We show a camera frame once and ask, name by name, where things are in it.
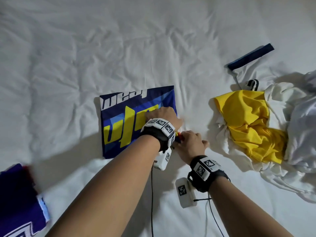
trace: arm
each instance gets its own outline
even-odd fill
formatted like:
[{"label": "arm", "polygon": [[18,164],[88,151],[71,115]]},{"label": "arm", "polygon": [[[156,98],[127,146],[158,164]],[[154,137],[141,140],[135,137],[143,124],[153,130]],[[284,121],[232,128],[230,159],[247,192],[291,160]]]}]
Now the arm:
[{"label": "arm", "polygon": [[[166,119],[176,130],[182,125],[171,107],[148,112],[146,118]],[[156,138],[140,136],[92,178],[46,237],[121,236],[159,149]]]},{"label": "arm", "polygon": [[[181,159],[189,165],[195,156],[204,155],[209,144],[199,133],[184,131],[182,135],[184,142],[174,145]],[[218,177],[209,193],[230,237],[292,236],[225,177]]]}]

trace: white electronic device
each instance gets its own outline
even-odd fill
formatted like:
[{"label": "white electronic device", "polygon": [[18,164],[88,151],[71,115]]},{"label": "white electronic device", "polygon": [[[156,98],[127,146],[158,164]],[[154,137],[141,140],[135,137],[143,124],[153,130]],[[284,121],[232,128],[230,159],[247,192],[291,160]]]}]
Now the white electronic device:
[{"label": "white electronic device", "polygon": [[196,206],[198,203],[194,201],[196,199],[194,190],[187,178],[182,177],[176,180],[176,190],[178,193],[180,205],[182,208]]},{"label": "white electronic device", "polygon": [[154,161],[154,168],[159,169],[159,170],[165,170],[168,164],[170,155],[171,155],[170,147],[164,153],[163,151],[160,151]]}]

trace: bed sheet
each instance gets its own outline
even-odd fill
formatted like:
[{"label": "bed sheet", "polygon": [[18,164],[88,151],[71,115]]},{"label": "bed sheet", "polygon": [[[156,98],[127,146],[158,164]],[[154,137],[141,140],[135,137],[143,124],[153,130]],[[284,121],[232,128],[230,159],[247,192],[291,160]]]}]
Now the bed sheet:
[{"label": "bed sheet", "polygon": [[[31,167],[51,214],[37,236],[108,163],[98,96],[168,85],[183,129],[210,141],[232,182],[293,235],[313,236],[316,205],[218,149],[212,98],[237,89],[227,63],[268,43],[275,50],[251,70],[258,79],[315,70],[315,9],[315,0],[0,0],[0,171]],[[153,170],[155,236],[221,236],[206,202],[181,208],[174,183],[188,171],[175,153]],[[150,209],[148,182],[123,236],[151,236]]]}]

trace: crumpled yellow garment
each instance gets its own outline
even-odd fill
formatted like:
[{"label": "crumpled yellow garment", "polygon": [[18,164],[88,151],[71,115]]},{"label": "crumpled yellow garment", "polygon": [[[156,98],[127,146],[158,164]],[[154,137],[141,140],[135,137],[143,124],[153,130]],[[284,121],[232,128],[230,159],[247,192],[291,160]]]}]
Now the crumpled yellow garment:
[{"label": "crumpled yellow garment", "polygon": [[215,98],[233,141],[260,162],[281,163],[287,143],[284,131],[267,128],[269,109],[264,92],[234,91]]}]

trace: yellow lettering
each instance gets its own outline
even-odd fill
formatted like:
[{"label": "yellow lettering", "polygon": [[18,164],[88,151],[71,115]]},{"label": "yellow lettering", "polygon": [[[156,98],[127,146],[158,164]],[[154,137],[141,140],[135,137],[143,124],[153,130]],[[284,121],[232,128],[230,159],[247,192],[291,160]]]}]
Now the yellow lettering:
[{"label": "yellow lettering", "polygon": [[144,126],[144,124],[146,123],[145,113],[147,111],[153,111],[153,110],[158,109],[158,108],[159,108],[158,105],[154,105],[154,106],[149,107],[149,108],[147,108],[145,110],[137,112],[137,114],[136,114],[136,123],[135,123],[135,130],[136,131],[140,130]]},{"label": "yellow lettering", "polygon": [[121,148],[131,143],[134,119],[135,119],[135,111],[129,108],[128,106],[125,106],[123,135],[120,140]]},{"label": "yellow lettering", "polygon": [[122,129],[123,129],[123,120],[120,120],[118,122],[115,122],[113,124],[112,128],[112,135],[111,135],[111,140],[108,141],[109,138],[109,133],[110,133],[110,126],[105,126],[103,128],[103,135],[104,135],[104,144],[109,144],[113,141],[117,141],[118,139],[121,138],[122,135]]}]

